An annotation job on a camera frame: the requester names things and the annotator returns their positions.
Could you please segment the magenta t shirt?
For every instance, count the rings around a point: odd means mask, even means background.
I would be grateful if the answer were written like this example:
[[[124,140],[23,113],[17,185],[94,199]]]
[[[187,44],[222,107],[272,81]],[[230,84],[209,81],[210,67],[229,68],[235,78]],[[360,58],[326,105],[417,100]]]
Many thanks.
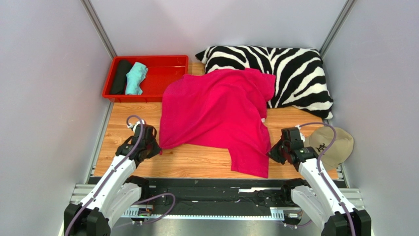
[[[271,142],[264,119],[275,79],[257,69],[184,75],[163,93],[160,146],[225,148],[232,171],[267,178]]]

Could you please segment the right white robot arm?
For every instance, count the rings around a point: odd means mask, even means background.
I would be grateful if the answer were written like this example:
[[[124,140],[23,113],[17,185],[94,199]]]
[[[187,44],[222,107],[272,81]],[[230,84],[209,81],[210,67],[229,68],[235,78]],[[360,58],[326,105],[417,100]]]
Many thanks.
[[[358,210],[328,175],[321,158],[332,147],[337,132],[333,126],[331,142],[316,152],[304,145],[302,125],[283,128],[280,140],[267,156],[292,164],[303,178],[286,181],[281,187],[282,201],[298,205],[321,230],[323,236],[371,236],[372,219],[365,209]]]

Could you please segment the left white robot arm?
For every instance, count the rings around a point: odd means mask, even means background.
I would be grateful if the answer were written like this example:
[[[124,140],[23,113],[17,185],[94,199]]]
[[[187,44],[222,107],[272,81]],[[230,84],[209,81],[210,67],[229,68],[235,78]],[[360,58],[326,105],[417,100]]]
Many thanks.
[[[140,163],[161,152],[157,130],[143,121],[129,125],[133,135],[117,148],[115,157],[96,186],[78,204],[64,211],[64,235],[109,236],[122,214],[144,198],[148,181],[132,173]]]

